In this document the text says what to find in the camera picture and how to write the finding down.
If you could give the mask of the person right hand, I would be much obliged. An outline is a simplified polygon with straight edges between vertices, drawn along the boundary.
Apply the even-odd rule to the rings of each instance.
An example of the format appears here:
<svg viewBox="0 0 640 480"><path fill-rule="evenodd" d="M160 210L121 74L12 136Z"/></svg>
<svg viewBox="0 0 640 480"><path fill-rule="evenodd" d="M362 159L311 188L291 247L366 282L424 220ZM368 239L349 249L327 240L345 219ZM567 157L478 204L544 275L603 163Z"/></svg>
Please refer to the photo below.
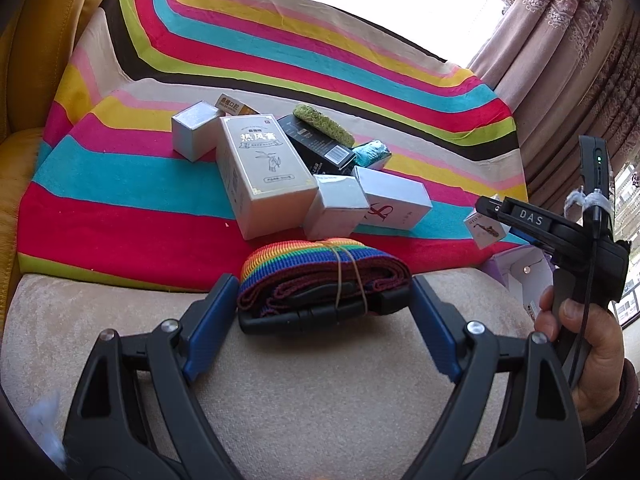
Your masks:
<svg viewBox="0 0 640 480"><path fill-rule="evenodd" d="M551 341L564 327L572 333L582 328L585 307L567 299L560 305L558 315L552 313L553 287L540 296L541 312L535 321L536 332L544 333ZM590 304L584 339L591 346L585 360L582 377L573 390L573 400L580 420L585 426L597 422L620 397L620 380L625 363L622 330L616 319L597 304Z"/></svg>

